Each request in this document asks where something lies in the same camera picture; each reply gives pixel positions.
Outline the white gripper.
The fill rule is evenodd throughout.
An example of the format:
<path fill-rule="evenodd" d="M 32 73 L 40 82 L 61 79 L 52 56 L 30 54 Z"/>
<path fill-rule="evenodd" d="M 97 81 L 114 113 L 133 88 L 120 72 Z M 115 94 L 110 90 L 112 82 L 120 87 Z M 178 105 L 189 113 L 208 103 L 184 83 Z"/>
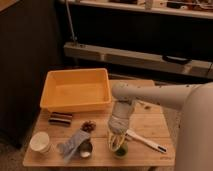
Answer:
<path fill-rule="evenodd" d="M 121 135 L 125 134 L 126 131 L 129 129 L 130 125 L 130 117 L 129 116 L 116 116 L 111 115 L 108 120 L 108 127 L 110 131 L 108 131 L 108 147 L 111 151 L 114 151 L 114 134 Z M 121 148 L 128 149 L 128 142 L 126 138 L 126 134 L 122 136 L 121 140 Z"/>

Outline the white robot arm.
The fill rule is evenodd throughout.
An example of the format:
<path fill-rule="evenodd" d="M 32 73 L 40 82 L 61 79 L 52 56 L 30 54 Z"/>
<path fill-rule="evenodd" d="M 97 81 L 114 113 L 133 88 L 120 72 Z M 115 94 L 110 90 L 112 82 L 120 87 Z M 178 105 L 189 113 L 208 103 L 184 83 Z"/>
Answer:
<path fill-rule="evenodd" d="M 180 130 L 174 171 L 213 171 L 213 82 L 142 87 L 119 82 L 108 127 L 114 134 L 127 132 L 136 100 L 180 110 Z"/>

